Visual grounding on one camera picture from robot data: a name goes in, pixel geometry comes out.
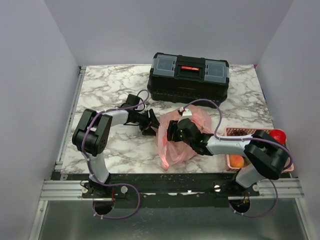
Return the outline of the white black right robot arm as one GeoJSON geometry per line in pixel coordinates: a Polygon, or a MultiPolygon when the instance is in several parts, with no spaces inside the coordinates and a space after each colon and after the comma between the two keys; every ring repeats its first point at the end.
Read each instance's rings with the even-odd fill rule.
{"type": "Polygon", "coordinates": [[[246,157],[251,164],[241,168],[228,184],[230,191],[241,196],[256,182],[278,180],[291,160],[290,151],[264,130],[243,136],[217,136],[202,133],[189,118],[171,120],[167,129],[167,140],[184,142],[202,156],[237,155],[246,157]]]}

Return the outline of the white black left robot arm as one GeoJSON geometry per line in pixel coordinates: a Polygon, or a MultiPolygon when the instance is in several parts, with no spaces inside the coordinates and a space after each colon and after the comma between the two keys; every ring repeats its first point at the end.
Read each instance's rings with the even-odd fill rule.
{"type": "Polygon", "coordinates": [[[97,112],[85,109],[72,136],[72,144],[85,157],[89,180],[84,185],[88,193],[107,197],[111,190],[111,174],[108,171],[104,150],[111,127],[137,126],[144,136],[155,136],[160,123],[152,109],[146,110],[146,99],[129,94],[126,101],[115,108],[97,112]]]}

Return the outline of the orange fake peach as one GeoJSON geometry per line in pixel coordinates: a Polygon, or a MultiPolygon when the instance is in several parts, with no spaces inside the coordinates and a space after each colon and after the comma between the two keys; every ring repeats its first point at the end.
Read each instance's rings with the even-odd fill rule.
{"type": "Polygon", "coordinates": [[[245,165],[245,160],[240,155],[230,155],[229,164],[232,168],[242,168],[245,165]]]}

